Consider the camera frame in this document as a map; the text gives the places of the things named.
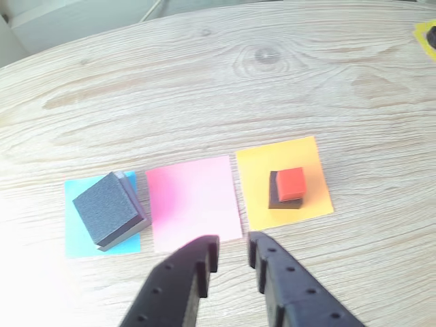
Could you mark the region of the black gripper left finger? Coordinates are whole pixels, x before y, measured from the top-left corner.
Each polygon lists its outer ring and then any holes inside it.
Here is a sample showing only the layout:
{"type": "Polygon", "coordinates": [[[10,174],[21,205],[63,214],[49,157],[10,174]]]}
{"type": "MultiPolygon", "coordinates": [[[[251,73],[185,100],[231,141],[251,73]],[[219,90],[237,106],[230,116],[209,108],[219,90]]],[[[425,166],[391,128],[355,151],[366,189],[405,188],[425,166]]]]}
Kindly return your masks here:
{"type": "Polygon", "coordinates": [[[195,326],[201,298],[217,272],[219,237],[201,236],[156,265],[122,326],[195,326]]]}

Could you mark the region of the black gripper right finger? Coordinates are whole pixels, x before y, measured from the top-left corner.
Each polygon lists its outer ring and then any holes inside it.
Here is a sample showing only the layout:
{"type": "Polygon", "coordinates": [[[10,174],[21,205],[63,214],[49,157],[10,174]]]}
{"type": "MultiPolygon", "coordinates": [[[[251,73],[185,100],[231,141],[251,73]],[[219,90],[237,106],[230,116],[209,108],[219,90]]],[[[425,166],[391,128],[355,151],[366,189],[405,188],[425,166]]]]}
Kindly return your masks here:
{"type": "Polygon", "coordinates": [[[318,280],[263,232],[249,233],[249,264],[270,326],[363,326],[318,280]]]}

